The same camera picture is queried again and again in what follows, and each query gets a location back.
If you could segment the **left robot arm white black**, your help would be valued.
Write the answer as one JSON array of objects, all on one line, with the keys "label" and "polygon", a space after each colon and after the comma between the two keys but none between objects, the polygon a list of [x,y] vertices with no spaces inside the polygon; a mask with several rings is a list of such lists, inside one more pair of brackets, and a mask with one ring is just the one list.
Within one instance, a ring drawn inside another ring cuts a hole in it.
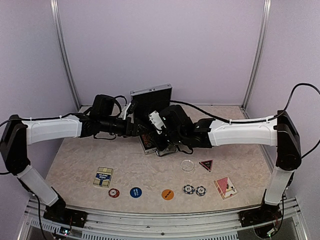
[{"label": "left robot arm white black", "polygon": [[21,118],[16,114],[3,122],[5,129],[0,140],[0,153],[7,173],[16,176],[61,223],[70,218],[70,211],[64,199],[32,167],[27,146],[56,139],[95,137],[100,132],[121,137],[136,137],[146,132],[148,129],[143,122],[129,117],[136,102],[128,103],[125,108],[118,106],[119,113],[112,114],[114,106],[119,105],[117,99],[99,94],[92,107],[82,113],[48,118]]}]

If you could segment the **red poker chip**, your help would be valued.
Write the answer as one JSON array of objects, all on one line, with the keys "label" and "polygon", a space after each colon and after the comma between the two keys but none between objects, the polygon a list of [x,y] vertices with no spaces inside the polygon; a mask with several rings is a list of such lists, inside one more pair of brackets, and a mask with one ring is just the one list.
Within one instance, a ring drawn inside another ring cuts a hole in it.
[{"label": "red poker chip", "polygon": [[111,197],[111,198],[118,198],[119,195],[120,195],[120,191],[116,188],[111,188],[109,191],[108,191],[108,195]]}]

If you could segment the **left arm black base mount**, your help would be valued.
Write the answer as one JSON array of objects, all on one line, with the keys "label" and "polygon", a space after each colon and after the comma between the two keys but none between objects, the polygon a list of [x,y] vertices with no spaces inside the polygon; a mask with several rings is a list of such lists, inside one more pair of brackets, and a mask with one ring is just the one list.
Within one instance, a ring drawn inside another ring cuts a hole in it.
[{"label": "left arm black base mount", "polygon": [[46,220],[79,228],[85,226],[87,216],[87,212],[67,208],[65,203],[59,202],[56,202],[52,206],[46,206],[43,214]]}]

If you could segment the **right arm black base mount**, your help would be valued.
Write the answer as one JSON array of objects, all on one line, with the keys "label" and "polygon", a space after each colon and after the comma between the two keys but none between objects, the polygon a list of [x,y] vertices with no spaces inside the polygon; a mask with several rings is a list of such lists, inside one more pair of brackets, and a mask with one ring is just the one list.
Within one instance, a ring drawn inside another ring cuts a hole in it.
[{"label": "right arm black base mount", "polygon": [[238,213],[241,226],[249,227],[262,224],[274,219],[274,212],[268,207],[257,207],[249,210],[242,210]]}]

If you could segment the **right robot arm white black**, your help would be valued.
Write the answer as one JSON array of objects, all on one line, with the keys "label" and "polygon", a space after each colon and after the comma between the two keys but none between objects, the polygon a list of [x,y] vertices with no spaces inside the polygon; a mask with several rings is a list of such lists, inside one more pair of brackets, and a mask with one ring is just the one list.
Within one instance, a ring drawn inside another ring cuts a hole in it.
[{"label": "right robot arm white black", "polygon": [[212,148],[224,145],[266,145],[277,148],[275,166],[260,207],[239,213],[242,225],[258,224],[281,218],[280,209],[286,188],[291,184],[294,172],[303,158],[311,154],[313,147],[301,153],[300,135],[286,109],[277,114],[245,120],[224,119],[212,114],[208,118],[192,122],[182,108],[183,102],[172,101],[161,112],[148,115],[160,137],[157,148],[162,150],[168,144],[194,148]]}]

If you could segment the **aluminium poker chip case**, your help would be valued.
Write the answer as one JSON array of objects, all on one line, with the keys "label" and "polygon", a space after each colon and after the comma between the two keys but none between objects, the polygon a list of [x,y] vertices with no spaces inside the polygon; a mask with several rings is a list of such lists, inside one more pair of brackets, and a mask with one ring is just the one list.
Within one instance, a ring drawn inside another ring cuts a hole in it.
[{"label": "aluminium poker chip case", "polygon": [[131,100],[137,103],[133,116],[148,127],[148,131],[138,137],[145,155],[164,157],[178,151],[171,143],[162,144],[159,139],[163,128],[163,123],[159,122],[160,112],[170,105],[172,89],[172,85],[166,83],[130,92]]}]

